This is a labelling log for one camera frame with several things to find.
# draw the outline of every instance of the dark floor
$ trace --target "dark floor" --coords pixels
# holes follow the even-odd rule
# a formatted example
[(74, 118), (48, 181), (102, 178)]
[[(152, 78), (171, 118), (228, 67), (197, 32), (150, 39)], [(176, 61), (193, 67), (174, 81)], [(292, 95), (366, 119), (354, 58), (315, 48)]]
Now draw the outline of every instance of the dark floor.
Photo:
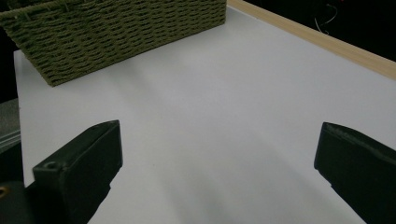
[(246, 1), (396, 62), (394, 0)]

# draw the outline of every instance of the woven basket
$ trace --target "woven basket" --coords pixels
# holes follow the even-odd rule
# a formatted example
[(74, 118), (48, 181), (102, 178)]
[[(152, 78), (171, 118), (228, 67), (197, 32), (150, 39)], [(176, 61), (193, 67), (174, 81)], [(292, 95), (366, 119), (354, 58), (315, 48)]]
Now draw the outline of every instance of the woven basket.
[(51, 86), (225, 22), (226, 0), (14, 0), (0, 25)]

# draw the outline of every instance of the cable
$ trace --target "cable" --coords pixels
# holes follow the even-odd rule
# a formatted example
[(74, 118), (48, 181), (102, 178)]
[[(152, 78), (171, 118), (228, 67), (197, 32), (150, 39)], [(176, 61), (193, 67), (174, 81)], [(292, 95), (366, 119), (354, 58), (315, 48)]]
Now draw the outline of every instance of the cable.
[(322, 27), (323, 25), (329, 24), (329, 22), (333, 21), (333, 20), (335, 19), (335, 17), (338, 15), (338, 9), (337, 9), (337, 7), (332, 6), (332, 5), (330, 5), (330, 4), (326, 4), (326, 7), (332, 7), (332, 8), (334, 9), (334, 11), (335, 11), (334, 15), (333, 15), (328, 21), (323, 22), (321, 25), (318, 24), (318, 21), (317, 21), (317, 18), (316, 18), (316, 17), (315, 17), (314, 19), (315, 19), (315, 25), (317, 26), (318, 30), (319, 30), (321, 33), (323, 33), (323, 34), (328, 35), (329, 32), (326, 31), (326, 30), (325, 30), (325, 32), (323, 32), (323, 31), (320, 29), (320, 27)]
[(319, 27), (319, 25), (318, 25), (317, 18), (315, 18), (315, 24), (317, 25), (317, 28), (318, 28), (318, 30), (319, 30), (321, 33), (326, 34), (326, 35), (329, 34), (329, 32), (327, 32), (327, 31), (326, 31), (326, 33), (324, 33), (323, 31), (320, 30), (320, 27)]
[(334, 14), (334, 16), (333, 16), (331, 19), (329, 19), (329, 20), (326, 21), (326, 22), (323, 22), (320, 26), (325, 25), (325, 24), (327, 24), (327, 23), (333, 21), (333, 20), (335, 19), (335, 17), (338, 15), (338, 9), (337, 9), (337, 7), (334, 7), (334, 6), (330, 5), (330, 4), (327, 4), (326, 7), (332, 7), (332, 8), (335, 10), (335, 14)]

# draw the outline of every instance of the table edge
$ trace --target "table edge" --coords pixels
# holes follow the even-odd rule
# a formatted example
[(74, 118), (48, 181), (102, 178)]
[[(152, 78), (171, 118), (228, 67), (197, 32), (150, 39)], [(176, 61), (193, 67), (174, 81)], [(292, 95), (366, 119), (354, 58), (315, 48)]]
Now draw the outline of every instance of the table edge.
[(347, 60), (364, 66), (380, 75), (396, 80), (396, 62), (358, 48), (337, 38), (281, 17), (266, 9), (256, 7), (243, 0), (227, 0), (229, 7), (245, 12), (261, 21), (266, 21), (288, 33), (299, 36), (317, 46), (331, 51)]

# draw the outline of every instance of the white table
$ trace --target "white table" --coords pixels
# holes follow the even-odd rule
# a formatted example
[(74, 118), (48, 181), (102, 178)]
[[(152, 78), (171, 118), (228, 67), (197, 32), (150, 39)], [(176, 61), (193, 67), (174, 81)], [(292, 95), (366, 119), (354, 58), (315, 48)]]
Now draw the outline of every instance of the white table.
[(396, 81), (228, 8), (225, 25), (61, 86), (15, 54), (26, 184), (119, 119), (124, 165), (90, 223), (363, 223), (313, 167), (323, 121), (396, 148)]

